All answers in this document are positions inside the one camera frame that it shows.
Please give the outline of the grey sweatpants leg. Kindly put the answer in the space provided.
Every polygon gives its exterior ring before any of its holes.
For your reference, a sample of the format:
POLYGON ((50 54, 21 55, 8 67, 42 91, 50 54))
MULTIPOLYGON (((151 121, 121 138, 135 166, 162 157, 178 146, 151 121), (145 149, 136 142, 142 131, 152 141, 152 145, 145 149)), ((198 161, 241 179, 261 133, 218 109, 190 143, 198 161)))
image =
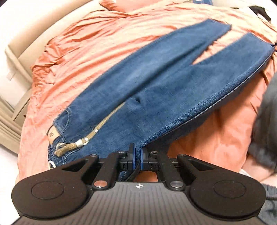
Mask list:
MULTIPOLYGON (((276 175, 276 75, 263 94, 248 153, 257 163, 270 170, 271 177, 276 175)), ((263 187, 266 201, 258 217, 265 224, 276 224, 276 185, 263 184, 263 187)))

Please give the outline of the beige upholstered headboard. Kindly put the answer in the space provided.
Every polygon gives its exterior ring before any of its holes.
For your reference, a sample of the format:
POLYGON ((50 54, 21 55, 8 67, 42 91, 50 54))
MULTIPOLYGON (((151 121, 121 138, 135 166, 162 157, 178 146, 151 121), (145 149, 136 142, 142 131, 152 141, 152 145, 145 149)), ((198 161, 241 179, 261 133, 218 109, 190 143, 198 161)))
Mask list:
POLYGON ((99 1, 43 1, 35 8, 19 34, 9 41, 5 54, 16 72, 32 83, 30 67, 42 54, 48 41, 57 36, 72 23, 90 12, 105 10, 99 1))

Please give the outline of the beige nightstand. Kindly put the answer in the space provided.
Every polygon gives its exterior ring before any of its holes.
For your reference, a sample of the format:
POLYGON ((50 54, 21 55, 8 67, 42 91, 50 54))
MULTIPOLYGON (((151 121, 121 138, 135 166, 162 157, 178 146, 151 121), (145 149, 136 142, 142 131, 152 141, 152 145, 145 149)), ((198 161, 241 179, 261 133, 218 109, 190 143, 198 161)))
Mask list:
POLYGON ((17 105, 14 108, 12 120, 21 127, 23 126, 26 115, 27 115, 31 92, 32 92, 32 90, 29 89, 22 96, 22 98, 19 100, 19 102, 17 103, 17 105))

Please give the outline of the tan woven belt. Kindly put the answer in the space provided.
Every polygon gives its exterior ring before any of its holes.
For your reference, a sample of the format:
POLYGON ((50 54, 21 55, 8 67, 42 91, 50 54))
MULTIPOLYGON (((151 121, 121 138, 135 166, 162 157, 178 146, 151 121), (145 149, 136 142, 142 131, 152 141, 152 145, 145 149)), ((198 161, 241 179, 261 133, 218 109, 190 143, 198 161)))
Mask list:
POLYGON ((99 124, 96 125, 96 127, 85 137, 77 140, 74 143, 58 143, 56 145, 56 150, 54 154, 57 157, 63 156, 65 153, 69 151, 73 151, 76 149, 80 149, 87 145, 89 141, 99 132, 99 130, 104 126, 104 124, 123 106, 125 105, 125 102, 121 103, 117 108, 115 108, 109 115, 107 115, 99 124))

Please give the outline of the orange duvet cover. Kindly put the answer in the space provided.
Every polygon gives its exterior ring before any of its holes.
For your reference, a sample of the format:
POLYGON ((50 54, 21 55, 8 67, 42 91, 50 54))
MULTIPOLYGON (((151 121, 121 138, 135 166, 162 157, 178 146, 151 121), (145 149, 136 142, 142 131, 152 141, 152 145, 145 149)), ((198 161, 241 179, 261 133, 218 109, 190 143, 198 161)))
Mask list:
MULTIPOLYGON (((32 66, 32 95, 21 134, 17 179, 48 169, 47 130, 90 83, 139 48, 175 29, 208 18, 231 30, 199 57, 204 60, 246 33, 276 41, 276 27, 237 9, 161 1, 129 13, 92 10, 49 40, 32 66)), ((273 55, 234 100, 212 113, 198 129, 172 143, 168 155, 189 154, 238 172, 247 157, 252 124, 271 77, 273 55)))

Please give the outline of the beige curtain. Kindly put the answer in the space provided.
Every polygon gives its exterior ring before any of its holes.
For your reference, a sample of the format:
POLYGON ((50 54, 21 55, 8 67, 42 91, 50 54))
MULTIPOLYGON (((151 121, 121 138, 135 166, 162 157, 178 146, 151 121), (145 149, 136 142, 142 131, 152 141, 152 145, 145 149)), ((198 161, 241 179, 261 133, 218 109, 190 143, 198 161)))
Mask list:
POLYGON ((1 145, 18 154, 20 149, 22 127, 13 119, 14 109, 1 97, 0 101, 0 139, 1 145))

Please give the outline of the blue denim jeans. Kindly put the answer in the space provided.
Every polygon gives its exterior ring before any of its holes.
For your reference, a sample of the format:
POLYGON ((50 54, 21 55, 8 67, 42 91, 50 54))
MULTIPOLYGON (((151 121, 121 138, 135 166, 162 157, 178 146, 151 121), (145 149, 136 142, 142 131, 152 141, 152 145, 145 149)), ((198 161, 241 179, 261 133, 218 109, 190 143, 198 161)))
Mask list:
POLYGON ((210 19, 175 30, 98 77, 53 121, 48 132, 53 138, 48 146, 50 167, 91 154, 106 158, 131 143, 137 154, 143 147, 167 152, 174 140, 234 99, 273 54, 273 44, 247 33, 195 62, 230 30, 230 25, 210 19), (87 145, 61 157, 54 154, 58 143, 85 137, 123 102, 87 145))

